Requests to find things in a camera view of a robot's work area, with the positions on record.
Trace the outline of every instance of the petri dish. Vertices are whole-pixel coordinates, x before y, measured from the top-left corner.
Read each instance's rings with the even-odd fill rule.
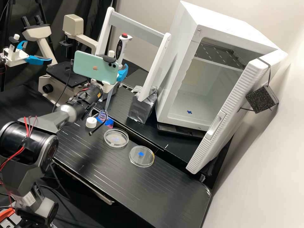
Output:
[[[154,162],[154,153],[145,146],[135,146],[129,153],[131,163],[139,167],[149,167]]]
[[[104,140],[111,147],[121,148],[128,144],[129,136],[124,130],[112,128],[104,133]]]

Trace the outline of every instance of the robotic arm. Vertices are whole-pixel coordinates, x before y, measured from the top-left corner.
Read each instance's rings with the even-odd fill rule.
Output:
[[[25,123],[24,118],[18,123],[9,122],[0,130],[1,164],[22,146],[25,148],[2,169],[3,183],[15,198],[16,214],[22,218],[18,228],[31,227],[31,224],[50,227],[58,204],[43,196],[36,181],[44,176],[57,151],[56,133],[65,124],[84,120],[102,95],[98,84],[87,84],[55,112],[38,117],[29,137],[25,127],[29,123]]]

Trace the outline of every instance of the white plastic housing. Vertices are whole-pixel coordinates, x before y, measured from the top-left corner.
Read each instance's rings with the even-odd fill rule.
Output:
[[[72,36],[83,34],[83,19],[75,14],[65,15],[62,30]]]
[[[184,1],[170,34],[162,72],[152,83],[159,88],[156,116],[158,122],[207,131],[187,165],[197,173],[236,131],[246,113],[238,112],[246,107],[245,95],[267,79],[268,66],[257,57],[273,68],[287,54],[248,23]]]

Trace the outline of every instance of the black slatted surface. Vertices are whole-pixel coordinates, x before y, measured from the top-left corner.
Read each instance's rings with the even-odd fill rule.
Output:
[[[138,134],[142,135],[149,141],[158,145],[160,148],[167,150],[174,156],[188,163],[198,147],[201,139],[181,137],[173,134],[166,134],[157,131],[157,119],[155,111],[152,112],[146,124],[141,124],[128,118],[128,111],[134,96],[129,90],[120,87],[112,96],[108,113],[116,121],[128,126]],[[98,103],[97,108],[102,109],[105,102]]]
[[[114,149],[106,130],[89,136],[83,122],[64,127],[55,158],[155,227],[199,228],[210,200],[205,186],[157,156],[150,167],[133,165],[137,144]]]

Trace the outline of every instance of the black cable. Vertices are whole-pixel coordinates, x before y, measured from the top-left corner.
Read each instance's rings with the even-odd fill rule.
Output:
[[[58,199],[59,199],[59,201],[63,204],[63,206],[66,208],[66,210],[70,213],[70,215],[73,217],[73,219],[76,221],[76,222],[78,222],[77,221],[77,219],[75,218],[75,216],[73,215],[73,213],[70,211],[70,209],[65,205],[65,203],[62,201],[62,199],[59,197],[59,195],[56,193],[56,191],[55,191],[55,189],[53,189],[53,188],[51,188],[51,187],[49,187],[49,186],[46,186],[46,185],[40,185],[41,187],[44,187],[44,188],[46,188],[46,189],[48,189],[48,190],[50,190]]]
[[[7,8],[9,2],[10,2],[10,0],[7,1],[5,7],[3,8],[2,14],[1,14],[1,16],[0,16],[0,21],[1,21],[1,19],[2,19],[2,16],[3,16],[3,14],[4,14],[4,11],[5,11],[5,9]]]
[[[62,198],[64,198],[64,199],[70,201],[70,199],[68,199],[67,197],[63,196],[60,192],[57,191],[57,189],[60,188],[60,186],[58,186],[58,187],[56,187],[56,188],[52,188],[52,187],[47,186],[47,185],[39,185],[39,186],[42,187],[42,188],[47,188],[48,190],[54,190],[54,191],[56,191]]]
[[[64,89],[63,89],[62,93],[60,94],[60,96],[58,97],[57,101],[56,101],[56,102],[55,102],[55,104],[54,104],[54,107],[53,107],[53,109],[52,109],[52,112],[54,112],[55,107],[56,107],[56,105],[57,105],[57,103],[58,103],[59,99],[61,98],[61,96],[63,95],[64,91],[65,91],[65,90],[66,90],[66,88],[67,88],[67,85],[68,85],[69,80],[70,80],[70,77],[71,77],[71,72],[72,72],[73,63],[74,63],[74,60],[73,60],[73,59],[71,59],[71,65],[70,65],[69,77],[68,77],[68,79],[67,79],[66,85],[64,86]]]
[[[5,193],[0,193],[0,195],[9,196],[8,194],[5,194]]]
[[[44,177],[42,177],[42,178],[49,178],[49,179],[58,180],[58,179],[57,179],[57,178],[55,178],[55,177],[46,177],[46,176],[44,176]]]
[[[240,109],[244,109],[244,110],[247,110],[247,111],[254,111],[252,109],[246,109],[246,108],[242,108],[242,107]]]
[[[10,209],[10,208],[16,209],[15,207],[10,207],[10,206],[0,206],[0,209]]]
[[[93,131],[90,131],[90,132],[89,132],[89,136],[93,135],[93,133],[96,132],[96,131],[97,131],[102,125],[104,125],[105,122],[107,121],[108,113],[106,112],[105,109],[103,109],[103,110],[104,110],[104,112],[105,112],[105,120],[104,120],[98,127],[96,127]]]
[[[64,193],[66,194],[66,196],[67,196],[69,199],[71,199],[70,195],[67,193],[67,191],[64,189],[64,187],[61,185],[61,183],[60,183],[60,181],[59,181],[59,179],[58,179],[58,177],[57,177],[57,175],[56,175],[56,173],[55,173],[53,167],[50,166],[50,168],[51,168],[51,171],[52,171],[54,177],[56,178],[56,181],[57,181],[58,185],[59,185],[59,186],[61,187],[61,189],[64,191]]]

